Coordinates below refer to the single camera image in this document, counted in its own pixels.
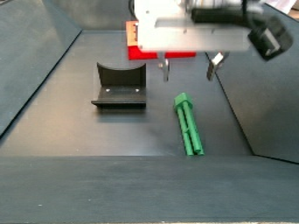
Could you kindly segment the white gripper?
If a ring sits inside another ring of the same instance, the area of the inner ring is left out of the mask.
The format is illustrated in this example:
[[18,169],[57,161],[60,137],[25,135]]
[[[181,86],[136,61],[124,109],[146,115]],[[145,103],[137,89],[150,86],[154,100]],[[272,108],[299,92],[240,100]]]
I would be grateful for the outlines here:
[[209,58],[206,79],[210,81],[229,56],[248,49],[248,29],[229,24],[194,24],[192,6],[238,3],[240,0],[133,0],[137,20],[136,45],[144,52],[158,52],[162,81],[169,78],[164,52],[217,52]]

